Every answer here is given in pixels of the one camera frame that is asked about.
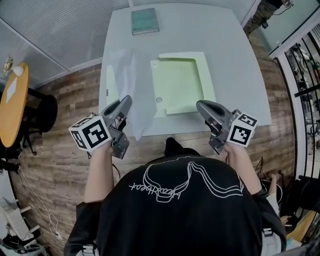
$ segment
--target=black chair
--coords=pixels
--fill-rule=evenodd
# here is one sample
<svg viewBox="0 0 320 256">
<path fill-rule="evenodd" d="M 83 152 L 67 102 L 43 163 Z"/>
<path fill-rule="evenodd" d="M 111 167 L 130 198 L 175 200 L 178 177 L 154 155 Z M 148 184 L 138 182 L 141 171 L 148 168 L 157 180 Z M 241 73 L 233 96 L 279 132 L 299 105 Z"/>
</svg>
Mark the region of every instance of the black chair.
<svg viewBox="0 0 320 256">
<path fill-rule="evenodd" d="M 27 129 L 24 133 L 22 146 L 26 148 L 27 142 L 31 152 L 36 156 L 37 152 L 32 148 L 30 135 L 35 133 L 41 135 L 52 129 L 57 119 L 58 103 L 53 95 L 46 95 L 37 108 L 26 107 L 25 112 L 26 121 L 24 121 L 24 125 L 26 125 Z"/>
</svg>

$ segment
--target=green book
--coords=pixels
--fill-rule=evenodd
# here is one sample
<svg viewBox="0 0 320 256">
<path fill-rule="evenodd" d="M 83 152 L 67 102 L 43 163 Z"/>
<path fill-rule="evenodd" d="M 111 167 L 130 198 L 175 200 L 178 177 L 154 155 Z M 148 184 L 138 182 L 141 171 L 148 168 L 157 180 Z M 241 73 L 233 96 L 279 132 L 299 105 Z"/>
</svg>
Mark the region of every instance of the green book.
<svg viewBox="0 0 320 256">
<path fill-rule="evenodd" d="M 131 12 L 132 34 L 140 35 L 150 32 L 158 32 L 159 24 L 156 15 L 156 9 L 143 9 Z"/>
</svg>

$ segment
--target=paper sheet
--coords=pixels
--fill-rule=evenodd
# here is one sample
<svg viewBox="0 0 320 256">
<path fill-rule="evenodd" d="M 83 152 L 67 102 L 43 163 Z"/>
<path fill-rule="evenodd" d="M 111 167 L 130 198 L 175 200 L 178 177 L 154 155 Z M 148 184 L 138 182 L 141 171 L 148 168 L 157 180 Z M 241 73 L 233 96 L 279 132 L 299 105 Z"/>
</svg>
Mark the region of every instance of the paper sheet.
<svg viewBox="0 0 320 256">
<path fill-rule="evenodd" d="M 13 80 L 13 82 L 10 84 L 8 90 L 6 90 L 6 103 L 11 99 L 11 97 L 14 95 L 17 88 L 17 78 Z"/>
<path fill-rule="evenodd" d="M 110 64 L 119 100 L 132 98 L 127 122 L 138 141 L 157 112 L 150 58 L 142 51 L 122 49 L 110 53 Z"/>
</svg>

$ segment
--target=white table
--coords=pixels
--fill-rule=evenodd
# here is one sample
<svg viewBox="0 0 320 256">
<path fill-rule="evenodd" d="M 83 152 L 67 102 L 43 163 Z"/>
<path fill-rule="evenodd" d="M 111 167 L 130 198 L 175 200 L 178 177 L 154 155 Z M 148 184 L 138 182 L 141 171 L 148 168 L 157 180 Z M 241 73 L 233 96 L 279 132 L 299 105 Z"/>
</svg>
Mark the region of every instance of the white table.
<svg viewBox="0 0 320 256">
<path fill-rule="evenodd" d="M 159 32 L 132 35 L 131 11 L 155 8 Z M 267 92 L 253 49 L 230 9 L 190 3 L 160 3 L 115 10 L 102 59 L 99 112 L 108 104 L 106 70 L 110 53 L 121 49 L 146 52 L 150 61 L 163 53 L 204 52 L 216 101 L 230 111 L 239 109 L 270 125 Z M 147 135 L 207 131 L 199 113 L 154 118 Z M 131 136 L 130 128 L 125 129 Z"/>
</svg>

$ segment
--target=round wooden table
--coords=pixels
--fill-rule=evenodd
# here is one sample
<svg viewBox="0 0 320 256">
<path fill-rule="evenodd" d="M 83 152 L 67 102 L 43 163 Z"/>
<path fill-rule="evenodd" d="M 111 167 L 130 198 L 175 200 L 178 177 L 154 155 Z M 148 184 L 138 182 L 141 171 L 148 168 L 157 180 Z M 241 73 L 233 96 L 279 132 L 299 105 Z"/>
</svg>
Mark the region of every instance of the round wooden table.
<svg viewBox="0 0 320 256">
<path fill-rule="evenodd" d="M 11 147 L 18 135 L 25 109 L 34 111 L 26 106 L 27 94 L 44 99 L 46 95 L 29 88 L 29 67 L 21 63 L 23 74 L 17 76 L 14 72 L 8 79 L 0 103 L 0 139 L 2 144 Z"/>
</svg>

